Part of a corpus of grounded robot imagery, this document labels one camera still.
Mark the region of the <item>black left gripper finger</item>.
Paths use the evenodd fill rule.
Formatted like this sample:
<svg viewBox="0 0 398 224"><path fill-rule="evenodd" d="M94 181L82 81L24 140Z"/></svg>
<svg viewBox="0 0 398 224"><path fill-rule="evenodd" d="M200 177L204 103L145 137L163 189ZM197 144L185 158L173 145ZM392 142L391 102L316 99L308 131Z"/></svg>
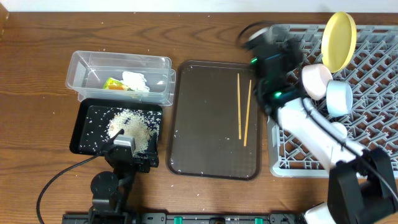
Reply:
<svg viewBox="0 0 398 224"><path fill-rule="evenodd" d="M154 133L149 141L148 147L147 147L147 157L149 159L156 159L158 158L158 153L157 153L157 142L158 142L158 134Z"/></svg>
<svg viewBox="0 0 398 224"><path fill-rule="evenodd" d="M124 130L120 129L113 137L111 137L108 142L107 142L107 149L113 149L114 147L117 146L115 143L115 140L124 134Z"/></svg>

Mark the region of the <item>rice and food scraps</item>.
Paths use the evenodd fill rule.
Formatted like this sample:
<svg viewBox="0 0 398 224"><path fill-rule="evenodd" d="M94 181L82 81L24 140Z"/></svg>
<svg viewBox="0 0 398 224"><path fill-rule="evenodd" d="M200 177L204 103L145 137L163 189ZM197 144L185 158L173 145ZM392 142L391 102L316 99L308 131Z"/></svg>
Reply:
<svg viewBox="0 0 398 224"><path fill-rule="evenodd" d="M95 155L105 143L123 130L124 135L134 138L133 155L145 158L150 139L155 134L159 135L161 119L160 111L91 106L77 145L77 153Z"/></svg>

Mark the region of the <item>pink white bowl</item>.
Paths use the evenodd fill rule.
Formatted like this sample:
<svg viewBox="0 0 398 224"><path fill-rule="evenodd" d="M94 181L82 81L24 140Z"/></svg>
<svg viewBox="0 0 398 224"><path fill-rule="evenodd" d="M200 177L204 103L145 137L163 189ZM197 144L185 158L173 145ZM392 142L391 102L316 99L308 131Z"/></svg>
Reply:
<svg viewBox="0 0 398 224"><path fill-rule="evenodd" d="M326 88L333 77L329 69L322 63L306 65L302 69L302 83L305 91L314 100L326 95Z"/></svg>

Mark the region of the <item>green snack wrapper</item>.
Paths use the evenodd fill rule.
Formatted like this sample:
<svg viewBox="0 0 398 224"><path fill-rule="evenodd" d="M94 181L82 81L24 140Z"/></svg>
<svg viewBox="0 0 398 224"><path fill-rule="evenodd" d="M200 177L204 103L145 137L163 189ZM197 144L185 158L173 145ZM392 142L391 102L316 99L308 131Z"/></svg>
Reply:
<svg viewBox="0 0 398 224"><path fill-rule="evenodd" d="M123 91L132 91L132 88L127 85L124 80L117 80L115 78L109 77L104 85L103 89L105 90L123 90Z"/></svg>

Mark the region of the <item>white napkin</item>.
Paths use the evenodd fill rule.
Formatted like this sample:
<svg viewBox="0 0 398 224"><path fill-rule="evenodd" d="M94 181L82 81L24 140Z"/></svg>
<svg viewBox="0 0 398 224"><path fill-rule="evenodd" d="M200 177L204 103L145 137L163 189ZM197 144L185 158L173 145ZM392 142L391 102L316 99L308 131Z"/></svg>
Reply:
<svg viewBox="0 0 398 224"><path fill-rule="evenodd" d="M150 92L150 88L146 85L147 80L143 74L125 71L122 74L122 78L121 82L125 90Z"/></svg>

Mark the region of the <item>yellow plate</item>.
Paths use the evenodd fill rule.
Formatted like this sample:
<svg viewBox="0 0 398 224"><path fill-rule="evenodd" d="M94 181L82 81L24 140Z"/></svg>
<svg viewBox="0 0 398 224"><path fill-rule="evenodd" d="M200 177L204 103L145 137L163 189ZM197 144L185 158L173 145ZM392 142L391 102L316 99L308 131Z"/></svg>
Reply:
<svg viewBox="0 0 398 224"><path fill-rule="evenodd" d="M322 36L322 63L335 73L351 61L357 41L354 19L345 12L334 13L327 22Z"/></svg>

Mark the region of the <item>blue bowl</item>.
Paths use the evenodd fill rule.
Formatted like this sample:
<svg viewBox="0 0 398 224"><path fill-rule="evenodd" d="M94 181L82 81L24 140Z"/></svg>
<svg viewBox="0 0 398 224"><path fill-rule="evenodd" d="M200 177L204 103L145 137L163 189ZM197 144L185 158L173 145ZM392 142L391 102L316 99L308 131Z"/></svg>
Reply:
<svg viewBox="0 0 398 224"><path fill-rule="evenodd" d="M326 88L326 107L332 117L349 114L353 106L353 92L346 82L332 80Z"/></svg>

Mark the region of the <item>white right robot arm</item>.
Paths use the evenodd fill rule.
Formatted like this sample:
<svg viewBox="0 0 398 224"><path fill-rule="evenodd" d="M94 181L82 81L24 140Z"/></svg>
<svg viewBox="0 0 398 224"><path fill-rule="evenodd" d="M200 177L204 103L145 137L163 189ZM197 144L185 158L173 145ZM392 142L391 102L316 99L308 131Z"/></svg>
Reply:
<svg viewBox="0 0 398 224"><path fill-rule="evenodd" d="M397 187L390 158L345 137L286 79L299 67L301 53L293 40L284 46L252 40L259 106L298 139L328 171L327 201L307 210L306 223L376 223L397 213Z"/></svg>

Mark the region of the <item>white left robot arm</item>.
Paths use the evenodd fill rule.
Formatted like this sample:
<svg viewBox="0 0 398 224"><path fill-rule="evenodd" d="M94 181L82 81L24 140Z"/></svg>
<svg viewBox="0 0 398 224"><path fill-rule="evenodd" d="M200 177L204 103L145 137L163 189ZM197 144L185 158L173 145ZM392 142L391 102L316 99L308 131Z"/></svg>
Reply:
<svg viewBox="0 0 398 224"><path fill-rule="evenodd" d="M135 176L159 166L158 134L154 134L143 158L134 154L135 139L120 130L101 148L101 153L113 171L100 172L91 181L92 208L88 223L140 223L140 215L127 204Z"/></svg>

